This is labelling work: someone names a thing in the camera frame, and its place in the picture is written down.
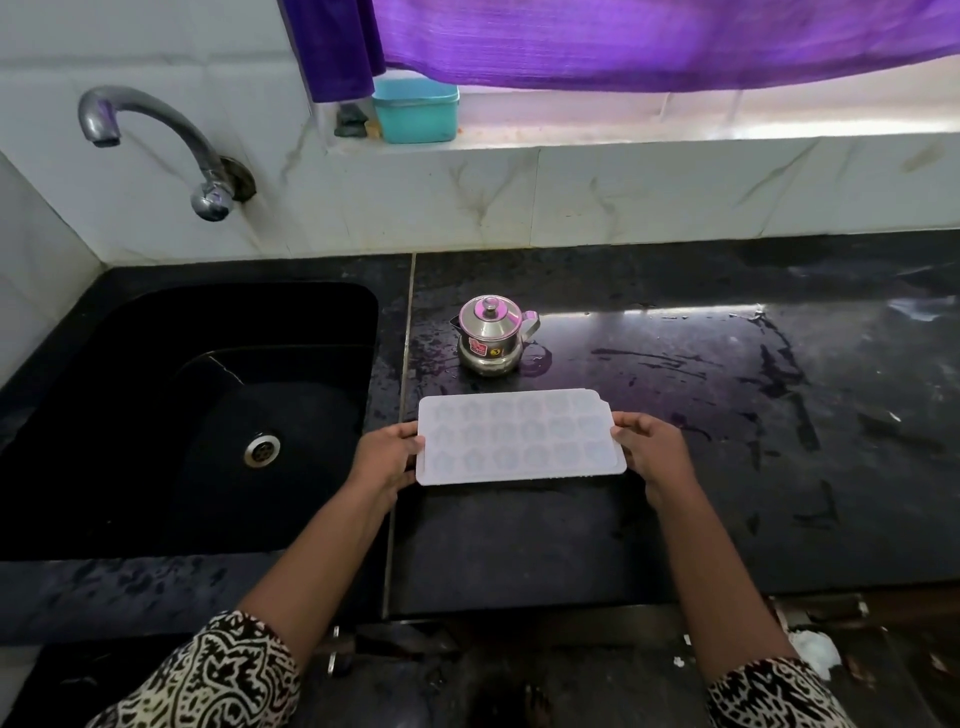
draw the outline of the blue plastic container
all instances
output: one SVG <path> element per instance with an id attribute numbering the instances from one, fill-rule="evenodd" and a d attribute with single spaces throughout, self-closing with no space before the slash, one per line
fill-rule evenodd
<path id="1" fill-rule="evenodd" d="M 460 89 L 430 79 L 374 79 L 373 107 L 391 144 L 450 141 L 457 135 Z"/>

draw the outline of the chrome faucet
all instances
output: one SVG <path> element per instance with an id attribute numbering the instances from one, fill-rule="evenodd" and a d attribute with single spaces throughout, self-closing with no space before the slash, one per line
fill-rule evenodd
<path id="1" fill-rule="evenodd" d="M 247 167 L 236 159 L 218 155 L 186 116 L 136 88 L 101 85 L 81 96 L 77 115 L 84 136 L 98 147 L 117 146 L 117 111 L 136 111 L 162 121 L 186 142 L 204 175 L 204 182 L 190 195 L 190 205 L 205 220 L 223 220 L 233 209 L 234 201 L 245 203 L 256 194 L 253 175 Z"/>

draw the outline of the sink drain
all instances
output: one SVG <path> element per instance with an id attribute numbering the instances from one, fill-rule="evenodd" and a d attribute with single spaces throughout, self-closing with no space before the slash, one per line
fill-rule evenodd
<path id="1" fill-rule="evenodd" d="M 280 441 L 273 435 L 257 435 L 243 453 L 243 461 L 249 468 L 265 468 L 280 454 Z"/>

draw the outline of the kitchen sink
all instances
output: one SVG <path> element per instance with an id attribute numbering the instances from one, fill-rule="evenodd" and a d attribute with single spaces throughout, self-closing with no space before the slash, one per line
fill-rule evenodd
<path id="1" fill-rule="evenodd" d="M 288 546 L 348 474 L 376 323 L 344 282 L 120 306 L 0 453 L 0 561 Z"/>

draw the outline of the label sticker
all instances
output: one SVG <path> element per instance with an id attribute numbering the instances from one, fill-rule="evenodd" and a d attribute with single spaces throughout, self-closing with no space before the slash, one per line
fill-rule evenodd
<path id="1" fill-rule="evenodd" d="M 487 355 L 487 345 L 482 341 L 477 341 L 476 339 L 469 339 L 470 350 L 477 354 L 478 356 Z"/>

